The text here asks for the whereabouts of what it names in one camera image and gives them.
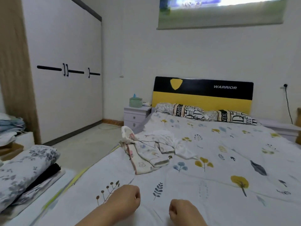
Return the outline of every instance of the fist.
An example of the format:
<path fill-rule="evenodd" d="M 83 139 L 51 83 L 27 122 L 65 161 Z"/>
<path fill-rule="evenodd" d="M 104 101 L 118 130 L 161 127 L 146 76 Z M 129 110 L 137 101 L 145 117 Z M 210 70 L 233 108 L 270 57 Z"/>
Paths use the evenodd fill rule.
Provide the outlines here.
<path fill-rule="evenodd" d="M 198 209 L 187 200 L 173 199 L 169 206 L 169 216 L 176 226 L 207 226 Z"/>
<path fill-rule="evenodd" d="M 114 213 L 114 218 L 121 221 L 132 215 L 140 205 L 138 186 L 123 185 L 115 190 L 107 202 L 106 208 Z"/>

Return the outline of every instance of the tile floor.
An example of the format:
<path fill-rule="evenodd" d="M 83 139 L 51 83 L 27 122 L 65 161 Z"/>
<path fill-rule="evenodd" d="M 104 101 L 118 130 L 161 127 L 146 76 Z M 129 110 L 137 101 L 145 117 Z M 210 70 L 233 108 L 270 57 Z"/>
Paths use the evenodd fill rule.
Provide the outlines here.
<path fill-rule="evenodd" d="M 78 173 L 106 156 L 120 139 L 121 127 L 100 124 L 53 147 L 61 153 L 57 163 Z"/>

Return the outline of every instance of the black cable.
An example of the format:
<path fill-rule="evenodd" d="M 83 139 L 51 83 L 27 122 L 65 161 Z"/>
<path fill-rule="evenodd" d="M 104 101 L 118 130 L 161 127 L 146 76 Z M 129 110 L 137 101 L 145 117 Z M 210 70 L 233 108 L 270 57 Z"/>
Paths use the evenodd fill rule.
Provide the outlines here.
<path fill-rule="evenodd" d="M 284 84 L 283 86 L 284 86 L 284 89 L 285 89 L 286 102 L 287 102 L 287 104 L 288 104 L 288 92 L 287 92 L 287 87 L 288 87 L 288 85 L 287 85 L 287 84 Z M 289 106 L 289 104 L 288 104 L 288 114 L 290 115 L 290 121 L 291 121 L 292 124 L 293 124 L 293 119 L 292 119 L 292 116 L 291 116 L 291 114 L 290 114 L 290 106 Z"/>

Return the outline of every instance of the forearm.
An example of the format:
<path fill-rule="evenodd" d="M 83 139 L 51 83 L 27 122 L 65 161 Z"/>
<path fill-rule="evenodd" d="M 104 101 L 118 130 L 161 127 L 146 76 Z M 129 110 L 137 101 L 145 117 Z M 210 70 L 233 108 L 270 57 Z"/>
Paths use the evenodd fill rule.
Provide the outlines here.
<path fill-rule="evenodd" d="M 102 204 L 75 226 L 113 226 L 115 223 L 117 223 L 117 221 L 114 210 L 106 204 Z"/>

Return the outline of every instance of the brown box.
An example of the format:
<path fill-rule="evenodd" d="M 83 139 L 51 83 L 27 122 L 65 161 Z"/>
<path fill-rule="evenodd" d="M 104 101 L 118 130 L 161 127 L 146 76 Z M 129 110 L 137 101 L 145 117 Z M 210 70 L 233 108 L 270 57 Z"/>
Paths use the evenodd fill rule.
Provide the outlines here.
<path fill-rule="evenodd" d="M 11 160 L 23 151 L 24 146 L 17 143 L 10 143 L 0 147 L 0 160 Z"/>

